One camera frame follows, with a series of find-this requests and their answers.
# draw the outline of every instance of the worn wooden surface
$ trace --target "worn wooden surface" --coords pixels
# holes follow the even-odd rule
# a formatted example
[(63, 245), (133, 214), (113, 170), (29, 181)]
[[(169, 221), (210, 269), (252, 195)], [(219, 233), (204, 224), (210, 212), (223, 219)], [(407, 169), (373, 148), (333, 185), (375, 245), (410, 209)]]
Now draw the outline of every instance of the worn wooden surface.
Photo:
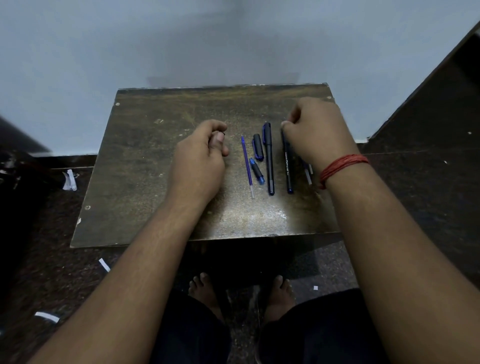
[[(299, 97), (333, 102), (328, 85), (120, 90), (98, 154), (72, 247), (126, 245), (162, 201), (175, 144), (205, 119), (228, 124), (226, 175), (191, 240), (288, 236), (337, 231), (327, 195), (318, 196), (294, 165), (288, 195), (280, 123)], [(254, 178), (251, 199), (240, 142), (253, 157), (253, 134), (272, 124), (275, 195)], [(266, 178), (266, 162), (258, 163)]]

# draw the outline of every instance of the hand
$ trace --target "hand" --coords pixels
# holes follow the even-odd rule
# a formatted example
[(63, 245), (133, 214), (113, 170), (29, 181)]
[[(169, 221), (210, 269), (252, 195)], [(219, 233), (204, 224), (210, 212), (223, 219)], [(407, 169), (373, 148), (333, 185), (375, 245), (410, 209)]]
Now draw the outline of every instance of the hand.
[(206, 120), (187, 138), (177, 144), (168, 175), (166, 200), (182, 201), (202, 209), (220, 189), (225, 173), (223, 145), (227, 125)]
[(347, 154), (360, 154), (338, 106), (318, 98), (302, 97), (283, 133), (295, 152), (318, 171)]

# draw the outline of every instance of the forearm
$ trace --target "forearm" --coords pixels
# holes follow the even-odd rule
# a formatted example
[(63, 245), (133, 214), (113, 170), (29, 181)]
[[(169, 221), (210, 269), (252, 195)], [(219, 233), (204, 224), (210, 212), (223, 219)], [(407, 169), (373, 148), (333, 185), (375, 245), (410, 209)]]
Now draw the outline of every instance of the forearm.
[(480, 335), (479, 292), (375, 171), (367, 164), (350, 166), (332, 176), (327, 188), (390, 357), (409, 363), (478, 357), (474, 338)]
[(201, 206), (166, 201), (33, 363), (149, 359), (185, 244)]

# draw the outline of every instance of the person's left hand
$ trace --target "person's left hand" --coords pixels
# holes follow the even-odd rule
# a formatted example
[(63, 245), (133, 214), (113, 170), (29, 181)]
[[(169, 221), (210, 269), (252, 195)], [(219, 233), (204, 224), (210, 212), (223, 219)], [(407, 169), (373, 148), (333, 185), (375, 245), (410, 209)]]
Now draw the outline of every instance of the person's left hand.
[(227, 125), (205, 120), (177, 143), (168, 175), (166, 199), (202, 210), (217, 194), (223, 181), (228, 148), (223, 145)]

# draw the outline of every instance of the fingernail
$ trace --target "fingernail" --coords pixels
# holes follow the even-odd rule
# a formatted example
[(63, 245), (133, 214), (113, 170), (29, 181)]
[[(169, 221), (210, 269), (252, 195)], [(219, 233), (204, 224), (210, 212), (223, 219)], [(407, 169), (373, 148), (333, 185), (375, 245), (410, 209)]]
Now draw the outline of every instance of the fingernail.
[(216, 138), (219, 142), (223, 143), (223, 141), (224, 141), (224, 139), (225, 139), (225, 134), (223, 134), (222, 132), (219, 132), (219, 133), (217, 133), (217, 134), (215, 135), (215, 138)]

